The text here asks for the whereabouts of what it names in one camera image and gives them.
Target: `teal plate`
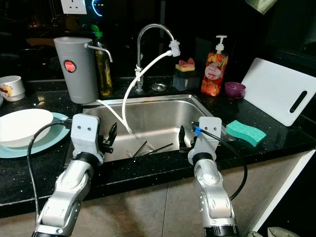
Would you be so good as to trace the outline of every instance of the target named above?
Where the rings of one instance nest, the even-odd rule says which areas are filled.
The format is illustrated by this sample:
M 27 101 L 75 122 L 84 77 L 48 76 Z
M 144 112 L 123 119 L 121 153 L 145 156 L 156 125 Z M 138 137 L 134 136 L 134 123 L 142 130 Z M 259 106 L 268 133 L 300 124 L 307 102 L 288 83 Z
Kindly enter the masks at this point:
M 54 115 L 53 122 L 68 118 L 66 115 L 60 113 L 52 113 Z M 38 142 L 33 144 L 32 154 L 43 151 L 61 139 L 63 139 L 69 132 L 69 129 L 66 129 L 63 125 L 54 125 L 50 128 L 46 136 L 40 139 Z M 28 146 L 24 147 L 5 147 L 0 145 L 0 158 L 17 158 L 24 157 L 27 155 Z

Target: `white tube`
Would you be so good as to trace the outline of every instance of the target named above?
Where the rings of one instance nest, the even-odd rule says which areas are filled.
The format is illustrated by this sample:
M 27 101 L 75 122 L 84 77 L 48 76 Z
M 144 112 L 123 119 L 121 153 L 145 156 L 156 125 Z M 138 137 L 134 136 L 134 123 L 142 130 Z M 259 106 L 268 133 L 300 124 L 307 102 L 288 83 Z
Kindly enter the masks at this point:
M 125 105 L 126 105 L 126 101 L 127 101 L 127 97 L 130 93 L 130 91 L 132 90 L 133 86 L 135 85 L 135 83 L 137 82 L 137 80 L 153 65 L 155 64 L 157 61 L 159 61 L 161 58 L 165 57 L 165 56 L 172 56 L 172 51 L 168 50 L 166 53 L 161 54 L 160 56 L 158 56 L 157 58 L 155 58 L 150 64 L 148 64 L 136 77 L 135 79 L 131 82 L 131 84 L 129 85 L 125 95 L 124 95 L 124 99 L 123 99 L 123 104 L 122 104 L 122 118 L 123 118 L 123 122 L 127 125 L 128 127 L 128 123 L 126 120 L 126 114 L 125 114 Z
M 100 104 L 104 105 L 105 107 L 107 107 L 112 114 L 115 115 L 115 117 L 117 117 L 117 119 L 124 125 L 124 127 L 126 128 L 127 132 L 129 134 L 133 134 L 132 130 L 129 128 L 128 124 L 125 123 L 123 121 L 123 119 L 111 108 L 111 106 L 109 106 L 107 103 L 103 102 L 102 100 L 96 100 L 96 102 L 99 102 Z

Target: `speckled granite countertop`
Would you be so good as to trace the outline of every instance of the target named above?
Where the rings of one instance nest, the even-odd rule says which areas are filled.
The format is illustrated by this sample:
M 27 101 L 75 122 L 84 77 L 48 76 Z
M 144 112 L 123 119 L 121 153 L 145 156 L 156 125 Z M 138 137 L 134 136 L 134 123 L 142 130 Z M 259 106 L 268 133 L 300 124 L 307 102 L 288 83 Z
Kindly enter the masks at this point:
M 0 107 L 0 116 L 17 110 L 39 108 L 72 117 L 80 108 L 70 101 L 64 82 L 55 81 L 32 85 L 37 92 L 27 98 Z M 109 99 L 122 98 L 126 88 L 122 84 Z M 171 86 L 166 92 L 144 92 L 130 97 L 179 94 Z M 243 156 L 247 164 L 312 150 L 316 140 L 298 127 L 283 126 L 245 100 L 229 100 L 224 95 L 211 98 L 195 92 L 194 95 L 223 125 L 238 120 L 264 131 L 267 137 L 256 148 L 236 139 L 230 144 Z M 56 145 L 32 155 L 34 175 L 40 197 L 40 205 L 46 202 L 54 190 L 56 177 L 63 171 L 64 158 L 70 141 L 69 134 Z M 240 166 L 234 156 L 220 146 L 217 163 L 221 169 Z M 95 170 L 91 190 L 86 199 L 99 198 L 150 185 L 193 176 L 193 168 L 187 155 L 178 151 L 154 154 L 107 162 Z M 0 217 L 12 216 L 35 210 L 33 190 L 26 158 L 0 158 Z

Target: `chrome faucet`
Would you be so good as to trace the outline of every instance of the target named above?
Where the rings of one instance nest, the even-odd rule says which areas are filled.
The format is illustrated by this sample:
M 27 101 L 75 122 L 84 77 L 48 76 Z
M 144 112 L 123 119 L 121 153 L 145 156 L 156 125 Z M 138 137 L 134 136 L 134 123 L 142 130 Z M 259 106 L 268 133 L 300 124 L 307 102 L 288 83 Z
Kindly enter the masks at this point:
M 136 74 L 138 74 L 142 68 L 140 66 L 140 61 L 141 61 L 141 52 L 140 52 L 140 41 L 142 39 L 142 36 L 144 34 L 144 32 L 150 28 L 160 28 L 162 30 L 164 30 L 171 38 L 171 41 L 174 41 L 174 37 L 171 33 L 171 31 L 164 25 L 162 24 L 156 24 L 156 23 L 153 23 L 153 24 L 149 24 L 149 25 L 146 25 L 144 28 L 142 28 L 138 34 L 138 38 L 137 38 L 137 65 L 136 65 Z M 143 77 L 140 78 L 140 80 L 136 83 L 136 90 L 137 91 L 142 91 L 143 90 L 143 83 L 144 83 L 144 80 L 143 80 Z

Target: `wall outlet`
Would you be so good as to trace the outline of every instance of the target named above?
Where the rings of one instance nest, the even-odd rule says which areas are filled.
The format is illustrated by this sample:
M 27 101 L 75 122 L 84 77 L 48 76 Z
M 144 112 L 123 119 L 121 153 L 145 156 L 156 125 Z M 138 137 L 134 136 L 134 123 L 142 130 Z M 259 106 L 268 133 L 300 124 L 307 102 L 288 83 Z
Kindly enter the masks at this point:
M 87 14 L 84 0 L 61 0 L 65 14 Z

